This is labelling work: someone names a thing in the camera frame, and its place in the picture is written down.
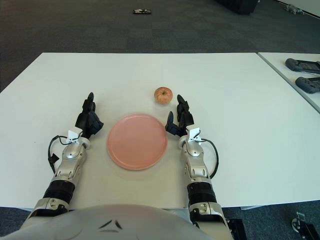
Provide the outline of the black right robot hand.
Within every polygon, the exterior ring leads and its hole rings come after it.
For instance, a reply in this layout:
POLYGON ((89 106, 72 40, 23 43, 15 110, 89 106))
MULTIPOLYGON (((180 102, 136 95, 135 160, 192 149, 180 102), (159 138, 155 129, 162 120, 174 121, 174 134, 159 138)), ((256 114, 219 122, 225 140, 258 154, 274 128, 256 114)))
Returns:
POLYGON ((178 125, 174 124, 174 114, 170 111, 167 117, 165 130, 172 135, 182 137, 187 135, 187 126, 193 125, 194 119, 189 111, 190 107, 188 102, 184 100, 180 94, 177 95, 177 101, 178 105, 176 109, 178 125))

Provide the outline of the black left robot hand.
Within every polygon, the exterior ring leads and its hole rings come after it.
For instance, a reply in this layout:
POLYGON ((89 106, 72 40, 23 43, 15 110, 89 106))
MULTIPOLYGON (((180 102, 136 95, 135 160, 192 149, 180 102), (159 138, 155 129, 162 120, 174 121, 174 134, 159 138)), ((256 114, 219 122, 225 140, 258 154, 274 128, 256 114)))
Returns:
POLYGON ((96 114, 96 103, 94 102, 94 94, 89 93, 87 99, 82 105, 82 112, 78 115, 75 127, 82 130, 81 136, 89 139, 103 128, 104 123, 100 121, 96 114))

